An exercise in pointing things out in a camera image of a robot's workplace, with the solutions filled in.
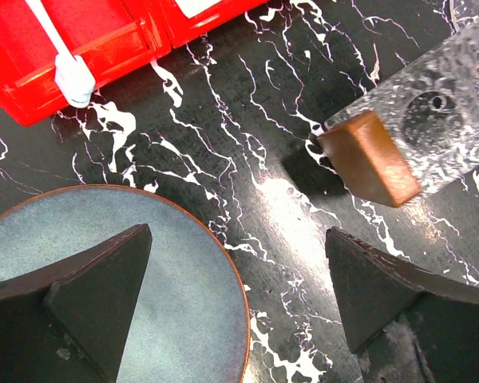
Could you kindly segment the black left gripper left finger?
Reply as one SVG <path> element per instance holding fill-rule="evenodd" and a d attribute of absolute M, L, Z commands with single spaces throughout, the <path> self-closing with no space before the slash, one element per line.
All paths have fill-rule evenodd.
<path fill-rule="evenodd" d="M 0 282 L 0 382 L 115 382 L 151 245 L 137 224 Z"/>

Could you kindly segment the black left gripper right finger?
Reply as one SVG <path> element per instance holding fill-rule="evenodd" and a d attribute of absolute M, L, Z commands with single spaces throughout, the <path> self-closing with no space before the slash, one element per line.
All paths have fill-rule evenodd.
<path fill-rule="evenodd" d="M 479 382 L 479 287 L 327 230 L 348 348 L 365 382 Z"/>

